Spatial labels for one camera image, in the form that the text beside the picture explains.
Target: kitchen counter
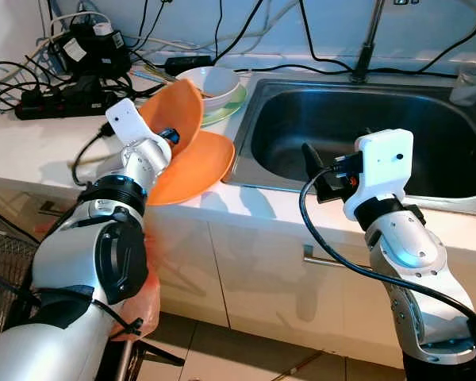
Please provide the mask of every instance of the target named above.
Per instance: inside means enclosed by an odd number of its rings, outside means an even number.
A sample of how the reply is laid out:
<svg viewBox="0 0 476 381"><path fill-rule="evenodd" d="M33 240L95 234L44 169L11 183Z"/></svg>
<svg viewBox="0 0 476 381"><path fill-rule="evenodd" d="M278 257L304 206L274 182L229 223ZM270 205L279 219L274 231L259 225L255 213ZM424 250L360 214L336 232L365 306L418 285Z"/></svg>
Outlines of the kitchen counter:
<svg viewBox="0 0 476 381"><path fill-rule="evenodd" d="M241 82L248 96L244 107L229 119L205 127L233 139L247 109L254 86L262 78L307 79L325 82L347 81L347 76L325 76L291 71L289 74L241 73ZM399 78L377 76L371 83L398 83ZM446 79L409 78L405 84L450 86ZM147 86L151 83L140 83ZM102 117L73 117L19 121L11 114L0 116L0 186L57 197L75 198L81 191L71 180L67 162L75 158L81 147L95 135ZM98 141L86 157L105 156L117 152L120 143L116 137ZM91 178L94 167L82 167ZM317 205L309 196L309 212L316 226L333 242L363 245L363 232L355 222L348 221L342 211L342 202ZM298 211L298 194L256 188L237 187L218 183L203 195L183 204L156 207L161 214L182 215L206 221L219 221L230 225L262 227L277 232L304 232L305 226ZM438 235L446 246L476 252L476 217L424 210L427 227Z"/></svg>

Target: white bowl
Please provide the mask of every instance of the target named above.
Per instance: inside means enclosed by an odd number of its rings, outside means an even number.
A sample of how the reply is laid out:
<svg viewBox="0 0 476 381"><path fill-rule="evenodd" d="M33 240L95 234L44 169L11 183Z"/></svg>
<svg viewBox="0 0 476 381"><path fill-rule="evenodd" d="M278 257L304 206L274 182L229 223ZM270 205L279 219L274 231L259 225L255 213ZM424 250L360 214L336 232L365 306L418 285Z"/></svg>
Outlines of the white bowl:
<svg viewBox="0 0 476 381"><path fill-rule="evenodd" d="M196 67L180 73L177 79L190 79L192 83L212 98L203 98L205 114L224 107L240 85L240 77L231 69L225 67Z"/></svg>

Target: faucet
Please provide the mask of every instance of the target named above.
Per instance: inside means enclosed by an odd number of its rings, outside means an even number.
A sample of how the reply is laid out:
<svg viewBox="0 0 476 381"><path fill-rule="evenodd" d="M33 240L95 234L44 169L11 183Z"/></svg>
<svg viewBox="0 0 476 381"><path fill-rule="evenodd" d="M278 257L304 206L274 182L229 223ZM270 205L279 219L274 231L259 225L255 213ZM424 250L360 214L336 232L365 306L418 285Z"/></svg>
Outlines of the faucet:
<svg viewBox="0 0 476 381"><path fill-rule="evenodd" d="M384 1L385 0L375 0L367 39L363 42L362 51L359 53L358 63L351 74L351 82L353 83L365 83L367 81L368 67L370 59L372 58L372 53L374 52L375 33L378 30L379 21L381 20ZM411 0L411 4L417 4L419 2L420 0ZM396 6L404 6L409 4L409 0L393 0L393 3Z"/></svg>

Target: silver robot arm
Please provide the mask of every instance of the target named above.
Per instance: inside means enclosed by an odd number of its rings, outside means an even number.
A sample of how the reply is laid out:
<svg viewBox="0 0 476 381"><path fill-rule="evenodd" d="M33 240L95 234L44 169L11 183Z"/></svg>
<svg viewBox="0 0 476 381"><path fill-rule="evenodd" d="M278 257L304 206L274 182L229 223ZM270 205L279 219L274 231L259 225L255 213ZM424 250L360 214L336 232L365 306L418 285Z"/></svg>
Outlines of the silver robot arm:
<svg viewBox="0 0 476 381"><path fill-rule="evenodd" d="M171 160L157 137L134 141L101 165L98 180L41 243L33 286L42 306L0 335L0 381L94 379L113 313L148 275L142 216Z"/></svg>
<svg viewBox="0 0 476 381"><path fill-rule="evenodd" d="M411 175L413 135L400 129L373 133L359 138L355 150L356 154L337 158L331 166L341 188L334 189L322 176L314 180L318 200L340 197L345 201L347 218L357 221L366 232L370 264L376 274L438 291L461 303L475 318L471 325L468 316L453 306L383 281L404 353L407 380L476 381L476 314L472 302L450 272L443 243L424 227L421 212L401 204ZM321 173L322 163L308 145L304 154L307 172L313 178ZM365 269L359 272L370 276Z"/></svg>

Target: sink basin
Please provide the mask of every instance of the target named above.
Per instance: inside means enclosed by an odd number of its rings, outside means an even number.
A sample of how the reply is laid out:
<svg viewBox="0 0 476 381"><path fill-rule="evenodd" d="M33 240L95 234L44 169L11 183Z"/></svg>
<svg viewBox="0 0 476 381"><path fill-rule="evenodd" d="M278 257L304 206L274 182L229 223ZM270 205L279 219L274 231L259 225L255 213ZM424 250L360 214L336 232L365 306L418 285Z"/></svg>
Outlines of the sink basin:
<svg viewBox="0 0 476 381"><path fill-rule="evenodd" d="M414 135L407 195L425 207L476 213L455 206L476 204L476 105L452 105L450 90L261 80L235 140L229 182L299 191L307 180L304 142L330 164L354 152L357 137L407 129Z"/></svg>

